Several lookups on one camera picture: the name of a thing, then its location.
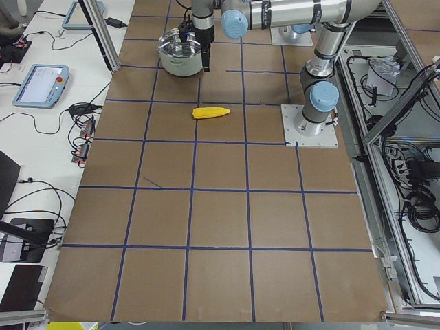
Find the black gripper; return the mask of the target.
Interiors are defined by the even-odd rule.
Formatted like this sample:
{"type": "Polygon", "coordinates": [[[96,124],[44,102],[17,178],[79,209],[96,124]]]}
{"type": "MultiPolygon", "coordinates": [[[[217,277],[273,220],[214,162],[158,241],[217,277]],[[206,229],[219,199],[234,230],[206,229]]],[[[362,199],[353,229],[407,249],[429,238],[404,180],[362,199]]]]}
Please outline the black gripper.
{"type": "Polygon", "coordinates": [[[201,45],[202,66],[205,72],[210,71],[210,47],[214,41],[214,28],[198,29],[194,27],[196,41],[201,45]]]}

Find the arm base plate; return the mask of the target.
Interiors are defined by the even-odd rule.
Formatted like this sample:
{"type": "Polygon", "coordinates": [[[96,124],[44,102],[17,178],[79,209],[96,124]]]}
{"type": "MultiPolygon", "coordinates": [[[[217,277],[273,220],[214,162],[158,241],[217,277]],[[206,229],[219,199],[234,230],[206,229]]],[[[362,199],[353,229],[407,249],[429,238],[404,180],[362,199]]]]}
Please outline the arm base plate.
{"type": "Polygon", "coordinates": [[[311,47],[314,43],[311,37],[312,27],[299,29],[293,26],[272,27],[270,29],[273,45],[311,47]]]}
{"type": "Polygon", "coordinates": [[[331,115],[323,123],[310,123],[303,117],[303,106],[300,104],[282,104],[281,113],[285,146],[302,148],[335,149],[339,147],[331,115]]]}

